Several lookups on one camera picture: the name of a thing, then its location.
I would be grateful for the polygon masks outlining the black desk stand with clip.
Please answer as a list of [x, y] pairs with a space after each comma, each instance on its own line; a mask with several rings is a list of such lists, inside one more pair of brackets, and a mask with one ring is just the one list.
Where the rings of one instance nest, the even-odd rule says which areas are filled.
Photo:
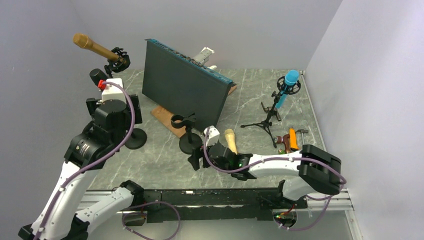
[[196, 121], [197, 118], [194, 113], [189, 116], [175, 114], [170, 119], [173, 128], [181, 129], [185, 127], [185, 133], [179, 138], [179, 148], [183, 153], [188, 155], [192, 154], [193, 149], [197, 149], [203, 144], [201, 137], [192, 132]]

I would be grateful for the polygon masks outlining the cream beige microphone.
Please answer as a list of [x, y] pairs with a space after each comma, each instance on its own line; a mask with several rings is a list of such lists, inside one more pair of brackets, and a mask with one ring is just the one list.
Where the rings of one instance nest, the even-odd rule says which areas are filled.
[[236, 135], [232, 129], [226, 129], [224, 131], [225, 140], [227, 142], [228, 148], [234, 153], [238, 154], [237, 146], [236, 146]]

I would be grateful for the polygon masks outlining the black desk mic stand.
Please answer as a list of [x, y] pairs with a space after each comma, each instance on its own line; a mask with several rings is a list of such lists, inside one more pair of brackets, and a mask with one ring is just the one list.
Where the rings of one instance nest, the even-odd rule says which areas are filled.
[[147, 138], [147, 133], [143, 129], [134, 128], [124, 145], [130, 150], [136, 150], [146, 144]]

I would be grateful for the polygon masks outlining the black microphone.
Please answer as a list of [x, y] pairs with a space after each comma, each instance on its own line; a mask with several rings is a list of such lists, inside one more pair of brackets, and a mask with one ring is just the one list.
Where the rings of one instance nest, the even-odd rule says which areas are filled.
[[89, 77], [96, 87], [101, 81], [106, 81], [109, 77], [99, 68], [95, 68], [89, 72]]

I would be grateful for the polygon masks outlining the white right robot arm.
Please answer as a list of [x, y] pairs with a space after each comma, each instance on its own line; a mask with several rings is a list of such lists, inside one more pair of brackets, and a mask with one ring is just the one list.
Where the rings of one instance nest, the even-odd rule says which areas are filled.
[[269, 176], [289, 177], [279, 183], [275, 194], [276, 203], [282, 208], [311, 193], [321, 193], [330, 198], [339, 194], [347, 183], [341, 174], [341, 160], [311, 144], [287, 154], [259, 155], [236, 154], [216, 143], [193, 148], [187, 161], [195, 171], [203, 162], [205, 168], [212, 167], [240, 181]]

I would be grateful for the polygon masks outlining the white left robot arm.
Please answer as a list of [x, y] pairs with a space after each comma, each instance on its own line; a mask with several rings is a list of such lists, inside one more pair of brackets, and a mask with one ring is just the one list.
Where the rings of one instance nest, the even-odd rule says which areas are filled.
[[136, 124], [142, 122], [139, 98], [86, 100], [92, 120], [75, 136], [65, 153], [56, 186], [39, 217], [23, 226], [23, 240], [86, 240], [90, 233], [116, 212], [139, 209], [144, 189], [126, 180], [116, 190], [86, 209], [78, 210], [81, 199], [108, 158], [129, 147], [137, 134], [147, 136]]

